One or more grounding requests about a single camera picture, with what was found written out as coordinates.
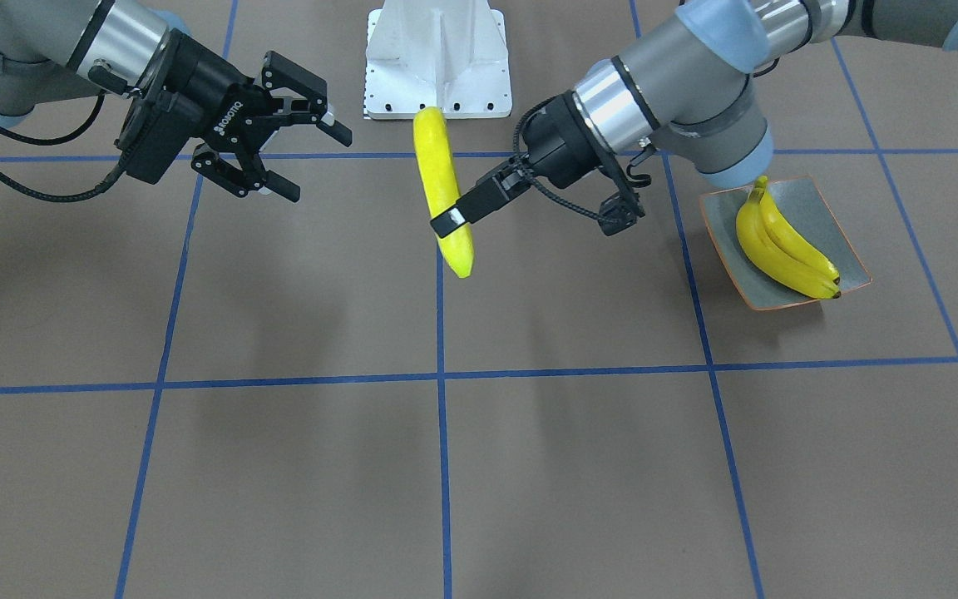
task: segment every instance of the blue grid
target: blue grid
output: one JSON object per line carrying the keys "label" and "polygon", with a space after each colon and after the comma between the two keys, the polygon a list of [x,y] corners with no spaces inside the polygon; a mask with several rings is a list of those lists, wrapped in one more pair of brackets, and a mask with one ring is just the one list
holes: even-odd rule
{"label": "blue grid", "polygon": [[[638,8],[635,0],[629,0],[630,14],[634,23],[635,36],[641,37],[642,27],[639,21]],[[235,31],[235,19],[239,10],[239,0],[233,0],[231,12],[228,19],[228,29],[225,34],[225,44],[221,56],[227,57],[231,48],[233,32]],[[722,392],[719,389],[719,373],[721,372],[742,372],[742,371],[776,371],[776,370],[796,370],[796,369],[839,369],[839,368],[886,368],[897,367],[897,365],[920,365],[920,364],[958,364],[958,334],[956,333],[951,318],[948,315],[946,304],[944,304],[938,285],[931,269],[929,269],[926,255],[921,248],[919,240],[916,238],[915,229],[912,227],[910,217],[904,202],[901,200],[900,191],[897,189],[893,174],[886,163],[886,155],[958,155],[958,148],[883,148],[879,145],[870,118],[867,116],[867,110],[863,106],[856,84],[852,80],[847,62],[841,54],[836,41],[832,41],[833,50],[835,50],[837,61],[841,65],[845,81],[849,90],[852,92],[857,107],[862,117],[863,124],[866,126],[867,134],[871,139],[870,148],[795,148],[778,149],[779,155],[870,155],[877,156],[881,162],[883,173],[886,175],[890,190],[893,193],[897,208],[900,210],[901,218],[904,220],[908,235],[910,236],[913,247],[916,250],[916,257],[919,258],[921,266],[926,274],[926,278],[931,287],[931,292],[938,304],[948,334],[953,341],[956,350],[955,356],[921,356],[907,358],[873,358],[873,359],[849,359],[849,360],[802,360],[802,361],[782,361],[782,363],[752,363],[752,364],[720,364],[715,363],[712,357],[711,345],[704,326],[704,307],[700,299],[699,290],[697,290],[696,278],[691,259],[689,258],[689,244],[685,236],[684,224],[679,208],[678,197],[675,189],[675,181],[670,168],[668,153],[662,152],[664,173],[668,182],[668,191],[670,201],[675,215],[675,224],[678,231],[682,258],[684,258],[685,272],[687,272],[689,282],[689,293],[691,293],[694,313],[699,329],[700,342],[704,349],[704,364],[685,364],[685,365],[654,365],[654,367],[624,367],[624,368],[582,368],[582,369],[544,369],[544,370],[497,370],[497,371],[447,371],[445,357],[445,300],[444,300],[444,263],[442,263],[441,254],[436,250],[436,268],[437,268],[437,371],[421,373],[403,373],[403,374],[376,374],[376,375],[357,375],[357,376],[309,376],[309,378],[281,378],[281,379],[208,379],[208,380],[167,380],[166,373],[168,361],[170,361],[172,337],[175,332],[175,320],[179,311],[180,299],[183,291],[184,278],[189,261],[190,236],[194,232],[195,219],[198,211],[198,204],[202,191],[202,179],[197,178],[193,198],[191,198],[190,215],[187,220],[186,233],[183,239],[183,247],[180,255],[179,269],[176,272],[174,294],[172,295],[170,315],[165,329],[165,344],[160,357],[160,367],[157,371],[156,380],[152,382],[139,383],[106,383],[106,384],[44,384],[43,386],[10,386],[0,387],[0,395],[4,394],[84,394],[84,392],[123,392],[123,391],[153,391],[151,400],[148,424],[145,432],[143,454],[141,455],[140,467],[136,477],[136,490],[132,501],[132,507],[126,527],[125,546],[121,554],[121,568],[119,568],[117,584],[115,587],[115,599],[122,599],[125,595],[126,580],[128,580],[128,570],[131,562],[131,554],[136,539],[136,528],[138,518],[140,518],[141,502],[143,502],[143,492],[146,482],[146,474],[150,463],[151,452],[153,448],[153,438],[155,438],[157,414],[160,412],[160,399],[165,390],[180,389],[210,389],[210,388],[238,388],[238,387],[276,387],[276,386],[309,386],[309,384],[377,384],[394,382],[423,382],[437,383],[437,414],[438,414],[438,440],[440,440],[440,469],[441,469],[441,490],[442,490],[442,580],[444,580],[444,597],[452,598],[452,517],[450,517],[450,481],[449,481],[449,450],[448,450],[448,428],[447,428],[447,407],[446,407],[446,382],[448,380],[463,379],[534,379],[534,378],[566,378],[566,376],[612,376],[623,374],[635,375],[658,375],[674,373],[707,373],[714,399],[715,412],[718,416],[719,431],[723,439],[723,450],[726,452],[727,468],[730,476],[731,486],[733,486],[734,500],[738,508],[738,519],[742,528],[743,541],[748,553],[748,562],[750,572],[753,576],[753,587],[757,599],[763,599],[764,590],[760,573],[759,562],[757,561],[756,551],[753,548],[752,532],[750,532],[748,522],[748,509],[746,509],[745,496],[742,490],[740,478],[738,478],[737,463],[734,459],[733,440],[731,440],[729,425],[727,424],[725,413],[723,412]],[[505,158],[509,152],[504,151],[469,151],[455,152],[456,158],[469,159],[491,159]],[[23,162],[115,162],[118,156],[0,156],[2,163],[23,163]],[[412,159],[415,158],[413,152],[324,152],[324,153],[270,153],[264,156],[267,160],[335,160],[335,159]],[[178,156],[176,160],[189,160],[189,156]]]}

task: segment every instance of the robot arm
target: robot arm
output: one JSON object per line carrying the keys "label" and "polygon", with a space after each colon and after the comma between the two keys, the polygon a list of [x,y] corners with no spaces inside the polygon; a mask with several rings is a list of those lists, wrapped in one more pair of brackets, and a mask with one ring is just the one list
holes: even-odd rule
{"label": "robot arm", "polygon": [[593,215],[606,235],[644,212],[616,162],[655,147],[689,159],[711,185],[746,185],[767,170],[774,143],[753,98],[757,67],[839,34],[958,50],[958,0],[691,0],[675,17],[600,61],[569,91],[521,119],[526,150],[483,176],[431,220],[438,236],[475,223],[545,177],[564,189],[598,170],[616,193]]}
{"label": "robot arm", "polygon": [[[136,0],[0,0],[0,126],[38,103],[106,90],[132,100],[116,142],[121,173],[156,183],[198,137],[191,167],[218,186],[297,201],[298,187],[267,170],[259,151],[292,125],[316,126],[350,145],[353,133],[336,121],[327,83],[276,52],[266,54],[259,79],[247,77],[167,16]],[[277,90],[299,97],[274,97]]]}

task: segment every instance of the yellow banana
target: yellow banana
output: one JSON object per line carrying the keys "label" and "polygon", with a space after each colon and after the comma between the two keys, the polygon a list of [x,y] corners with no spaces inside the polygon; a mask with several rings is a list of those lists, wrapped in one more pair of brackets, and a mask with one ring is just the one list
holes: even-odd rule
{"label": "yellow banana", "polygon": [[779,249],[771,236],[768,236],[760,216],[762,195],[763,187],[753,189],[741,210],[738,210],[738,219],[735,221],[738,229],[738,243],[741,243],[742,250],[745,250],[749,261],[773,280],[802,295],[820,300],[841,297],[841,291],[837,285],[825,274],[803,262],[794,260],[789,254]]}
{"label": "yellow banana", "polygon": [[[416,113],[413,121],[413,145],[419,177],[423,181],[423,194],[431,217],[441,215],[461,197],[457,187],[457,172],[453,170],[453,154],[449,148],[449,133],[442,110],[429,106]],[[475,247],[472,246],[472,228],[463,227],[438,240],[438,249],[446,265],[460,278],[472,273],[475,262]]]}
{"label": "yellow banana", "polygon": [[760,177],[757,179],[756,187],[753,189],[755,190],[757,187],[763,190],[763,197],[760,198],[760,219],[763,220],[763,228],[771,236],[775,245],[780,247],[784,253],[789,254],[791,258],[823,273],[833,283],[841,283],[841,273],[837,272],[837,267],[833,265],[833,262],[820,250],[815,250],[815,246],[808,243],[808,240],[803,238],[801,234],[798,234],[790,221],[786,220],[786,216],[783,216],[783,213],[779,211],[778,205],[775,204],[775,198],[772,197],[771,192],[768,192],[768,178]]}

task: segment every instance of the gray tray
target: gray tray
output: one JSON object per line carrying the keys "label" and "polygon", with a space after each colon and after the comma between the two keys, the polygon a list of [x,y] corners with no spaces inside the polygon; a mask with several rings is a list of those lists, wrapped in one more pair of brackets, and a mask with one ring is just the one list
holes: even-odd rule
{"label": "gray tray", "polygon": [[[734,221],[737,220],[738,209],[745,204],[752,189],[753,186],[743,186],[700,196],[704,224],[734,287],[738,288],[745,303],[753,310],[777,310],[818,302],[818,299],[800,295],[772,280],[745,257],[738,243]],[[867,272],[859,255],[852,249],[845,231],[822,199],[813,178],[770,181],[768,189],[775,205],[778,205],[779,211],[793,228],[805,236],[815,249],[827,255],[840,270],[842,296],[871,283],[871,273]]]}

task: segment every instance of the white plastic bracket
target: white plastic bracket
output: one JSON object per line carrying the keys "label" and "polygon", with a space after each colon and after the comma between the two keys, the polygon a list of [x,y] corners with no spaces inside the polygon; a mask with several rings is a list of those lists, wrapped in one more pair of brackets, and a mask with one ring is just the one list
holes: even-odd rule
{"label": "white plastic bracket", "polygon": [[368,15],[364,116],[446,118],[512,112],[505,15],[487,0],[387,0]]}

